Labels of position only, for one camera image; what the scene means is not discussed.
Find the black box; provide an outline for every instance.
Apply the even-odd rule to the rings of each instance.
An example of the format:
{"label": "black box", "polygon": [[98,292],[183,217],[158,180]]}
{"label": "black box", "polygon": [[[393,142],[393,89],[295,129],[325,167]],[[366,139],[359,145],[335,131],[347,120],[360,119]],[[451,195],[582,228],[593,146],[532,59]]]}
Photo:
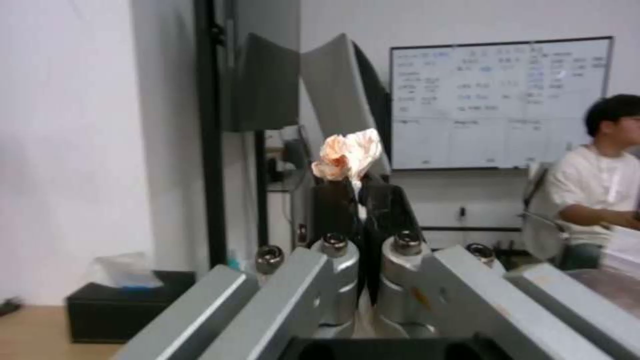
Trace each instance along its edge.
{"label": "black box", "polygon": [[164,286],[116,289],[91,282],[67,297],[74,343],[125,343],[195,283],[194,272],[154,271]]}

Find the man's arm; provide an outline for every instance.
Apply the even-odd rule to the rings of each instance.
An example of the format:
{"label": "man's arm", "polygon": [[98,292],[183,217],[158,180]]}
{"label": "man's arm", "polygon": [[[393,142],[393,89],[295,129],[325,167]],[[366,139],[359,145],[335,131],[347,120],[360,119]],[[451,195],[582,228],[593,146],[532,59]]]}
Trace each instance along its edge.
{"label": "man's arm", "polygon": [[558,217],[581,226],[611,224],[640,229],[635,211],[594,209],[587,206],[587,195],[583,189],[583,181],[587,176],[581,171],[580,163],[567,158],[549,172],[547,190]]}
{"label": "man's arm", "polygon": [[581,226],[611,224],[631,229],[640,229],[635,211],[615,211],[592,209],[580,204],[572,204],[558,213],[560,219]]}

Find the whiteboard frame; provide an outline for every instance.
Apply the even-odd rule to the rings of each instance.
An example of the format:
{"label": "whiteboard frame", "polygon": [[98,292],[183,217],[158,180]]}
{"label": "whiteboard frame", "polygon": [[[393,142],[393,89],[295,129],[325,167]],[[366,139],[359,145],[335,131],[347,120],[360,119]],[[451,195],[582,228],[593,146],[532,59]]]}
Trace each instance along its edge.
{"label": "whiteboard frame", "polygon": [[389,49],[389,93],[391,94],[391,103],[390,103],[390,116],[389,116],[389,128],[390,128],[390,136],[389,136],[389,162],[391,162],[391,171],[392,172],[423,172],[423,171],[459,171],[459,170],[502,170],[509,168],[500,168],[500,167],[446,167],[446,168],[394,168],[393,162],[393,141],[394,141],[394,113],[393,113],[393,102],[394,102],[394,51],[396,50],[410,50],[410,49],[437,49],[437,48],[452,48],[452,47],[470,47],[470,46],[500,46],[500,45],[533,45],[533,44],[549,44],[554,42],[579,42],[579,41],[594,41],[594,40],[608,40],[609,45],[607,47],[607,67],[604,72],[604,79],[602,81],[602,97],[607,96],[607,89],[609,87],[609,74],[611,72],[611,60],[613,56],[613,45],[615,41],[614,36],[603,36],[603,37],[586,37],[586,38],[562,38],[562,39],[554,39],[554,40],[530,40],[530,41],[511,41],[511,42],[481,42],[481,43],[473,43],[473,44],[445,44],[445,45],[415,45],[415,46],[394,46]]}

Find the wooden desk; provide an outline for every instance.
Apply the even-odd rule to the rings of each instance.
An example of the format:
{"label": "wooden desk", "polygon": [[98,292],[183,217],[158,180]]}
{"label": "wooden desk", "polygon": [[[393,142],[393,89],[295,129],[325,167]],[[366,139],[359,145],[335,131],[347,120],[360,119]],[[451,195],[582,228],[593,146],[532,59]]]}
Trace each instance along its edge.
{"label": "wooden desk", "polygon": [[109,359],[120,347],[72,344],[64,307],[28,306],[0,317],[0,359]]}

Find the black hair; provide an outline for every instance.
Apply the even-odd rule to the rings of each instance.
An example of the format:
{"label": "black hair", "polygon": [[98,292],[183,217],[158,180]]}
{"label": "black hair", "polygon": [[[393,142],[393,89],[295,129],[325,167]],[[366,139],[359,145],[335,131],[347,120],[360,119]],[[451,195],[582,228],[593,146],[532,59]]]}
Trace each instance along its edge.
{"label": "black hair", "polygon": [[640,96],[619,94],[604,97],[591,105],[584,119],[587,133],[592,138],[598,134],[604,121],[618,122],[622,117],[640,115]]}

